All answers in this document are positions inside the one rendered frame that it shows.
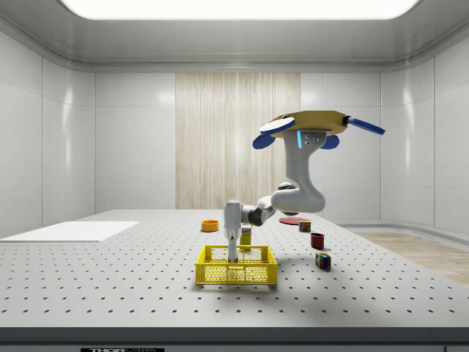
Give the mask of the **yellow basket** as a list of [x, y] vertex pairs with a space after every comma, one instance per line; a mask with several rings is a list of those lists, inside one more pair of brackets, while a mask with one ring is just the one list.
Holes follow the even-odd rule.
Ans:
[[228, 262], [228, 246], [205, 245], [196, 260], [197, 284], [275, 285], [277, 262], [269, 246], [237, 246], [237, 262]]

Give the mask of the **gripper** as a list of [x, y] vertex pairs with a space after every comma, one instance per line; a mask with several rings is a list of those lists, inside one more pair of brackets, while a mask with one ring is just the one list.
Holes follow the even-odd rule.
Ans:
[[241, 229], [225, 229], [228, 238], [228, 261], [237, 262], [237, 239], [241, 234]]

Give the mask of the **white board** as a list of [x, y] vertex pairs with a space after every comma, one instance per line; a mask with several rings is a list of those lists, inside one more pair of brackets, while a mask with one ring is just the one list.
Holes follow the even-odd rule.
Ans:
[[3, 243], [20, 242], [102, 242], [123, 232], [138, 221], [65, 221], [0, 239]]

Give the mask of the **drone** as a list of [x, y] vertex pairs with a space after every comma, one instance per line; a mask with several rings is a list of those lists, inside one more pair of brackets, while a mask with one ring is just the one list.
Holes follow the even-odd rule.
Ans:
[[299, 129], [327, 130], [328, 136], [322, 149], [331, 150], [339, 145], [337, 134], [345, 131], [348, 125], [354, 125], [365, 131], [383, 135], [385, 130], [368, 122], [352, 118], [338, 111], [299, 111], [281, 115], [260, 129], [260, 135], [252, 143], [254, 149], [263, 149], [274, 143], [275, 138], [282, 138], [285, 131]]

